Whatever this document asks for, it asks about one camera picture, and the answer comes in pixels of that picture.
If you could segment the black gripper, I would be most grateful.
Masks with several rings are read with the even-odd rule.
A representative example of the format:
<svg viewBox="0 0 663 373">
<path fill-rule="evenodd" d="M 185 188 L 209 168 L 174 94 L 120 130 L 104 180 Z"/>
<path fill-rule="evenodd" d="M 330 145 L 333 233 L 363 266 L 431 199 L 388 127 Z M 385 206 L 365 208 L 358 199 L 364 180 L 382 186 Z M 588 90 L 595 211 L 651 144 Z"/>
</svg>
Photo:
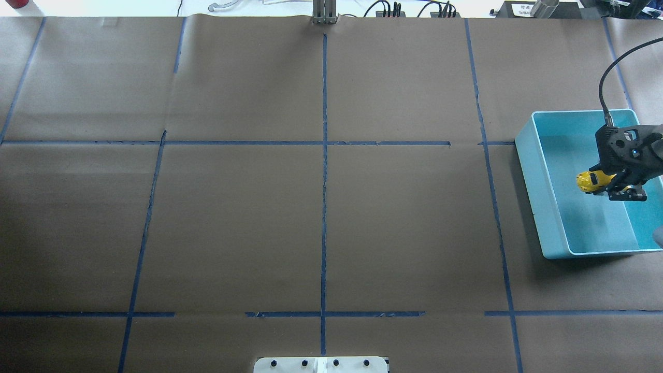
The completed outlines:
<svg viewBox="0 0 663 373">
<path fill-rule="evenodd" d="M 616 177 L 618 185 L 628 185 L 620 190 L 599 186 L 594 195 L 604 195 L 610 201 L 644 202 L 648 200 L 646 191 L 641 185 L 662 175 L 662 160 L 655 155 L 642 155 L 639 158 L 626 158 L 623 161 L 623 172 Z"/>
</svg>

